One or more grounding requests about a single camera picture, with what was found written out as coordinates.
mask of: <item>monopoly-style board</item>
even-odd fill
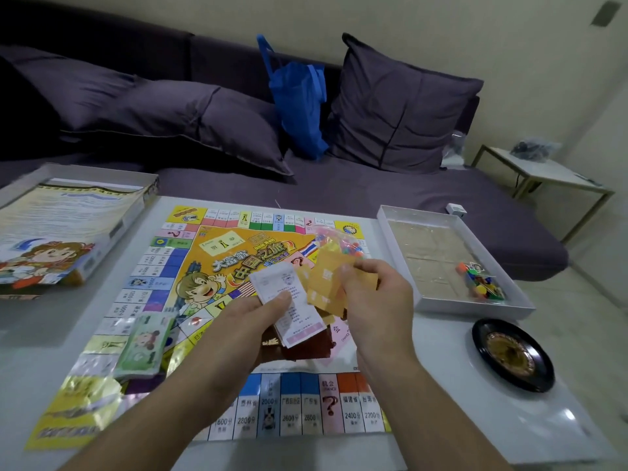
[[[250,273],[278,261],[313,267],[316,225],[353,235],[369,257],[360,225],[350,221],[175,207],[38,421],[26,449],[72,448],[91,440],[172,373],[229,302],[255,293]],[[111,374],[143,311],[176,315],[162,370],[153,379],[120,385]],[[335,318],[328,327],[333,342],[328,358],[261,364],[229,409],[195,440],[390,432],[357,371],[347,324]]]

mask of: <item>sofa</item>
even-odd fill
[[[144,79],[223,86],[272,103],[256,48],[116,15],[34,0],[0,0],[0,45],[28,46]],[[320,114],[323,128],[339,92],[342,67],[318,64],[325,65],[327,87]],[[5,81],[2,89],[8,92],[18,84],[23,95],[38,95],[18,77]],[[458,131],[469,131],[479,102],[477,96],[468,101]],[[69,138],[59,133],[50,112],[31,112],[23,104],[14,110],[22,106],[24,116],[35,116],[34,123],[25,127],[15,120],[22,118],[15,112],[0,118],[0,186],[44,162],[56,162],[158,173],[162,195],[309,212],[373,218],[380,205],[444,213],[448,203],[458,203],[467,210],[467,226],[513,279],[543,281],[568,264],[567,250],[534,212],[474,168],[406,174],[330,155],[312,161],[287,148],[283,161],[293,175],[283,176],[186,139]],[[32,129],[40,135],[30,135]],[[153,155],[157,151],[167,154]]]

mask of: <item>blue tote bag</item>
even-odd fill
[[[293,61],[286,66],[279,62],[281,67],[273,71],[268,54],[274,53],[271,45],[261,34],[257,35],[257,44],[283,130],[297,147],[318,160],[329,148],[319,129],[320,105],[327,100],[325,68]]]

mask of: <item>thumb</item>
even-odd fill
[[[252,317],[255,327],[265,331],[283,316],[290,304],[292,295],[288,291],[282,291],[275,299],[268,301],[261,308],[258,308]]]
[[[357,276],[356,269],[350,264],[343,264],[337,269],[340,274],[340,283],[345,290],[347,297],[351,298],[356,294],[362,294],[365,290],[364,284]]]

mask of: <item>stack of banknotes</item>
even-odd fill
[[[114,369],[114,378],[149,379],[160,369],[163,349],[175,320],[173,315],[161,312],[137,316],[129,340]]]

